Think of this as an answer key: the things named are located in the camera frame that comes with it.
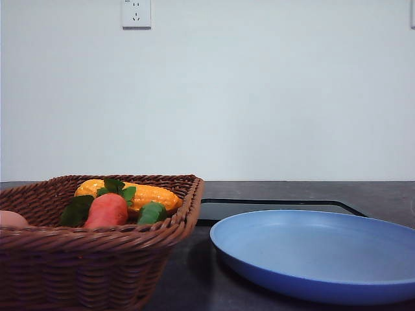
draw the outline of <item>blue plate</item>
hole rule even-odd
[[[248,280],[340,305],[415,298],[415,230],[339,213],[256,211],[216,223],[219,255]]]

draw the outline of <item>orange carrot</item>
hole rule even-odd
[[[107,193],[93,200],[84,227],[123,225],[127,218],[127,202],[124,198],[115,193]]]

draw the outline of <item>brown wicker basket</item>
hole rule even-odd
[[[76,188],[91,178],[164,187],[183,199],[154,225],[58,227]],[[139,310],[150,299],[174,245],[195,227],[204,182],[181,176],[62,176],[0,192],[0,209],[33,227],[0,228],[1,310]]]

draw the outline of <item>electrical socket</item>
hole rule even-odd
[[[123,29],[151,29],[151,0],[121,0]]]

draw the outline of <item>table surface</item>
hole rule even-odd
[[[2,183],[1,188],[22,185]],[[373,218],[415,228],[415,181],[207,181],[204,198],[249,200],[330,200]],[[209,226],[198,225],[173,250],[151,310],[415,310],[415,299],[383,306],[335,306],[280,295],[240,277],[217,257]]]

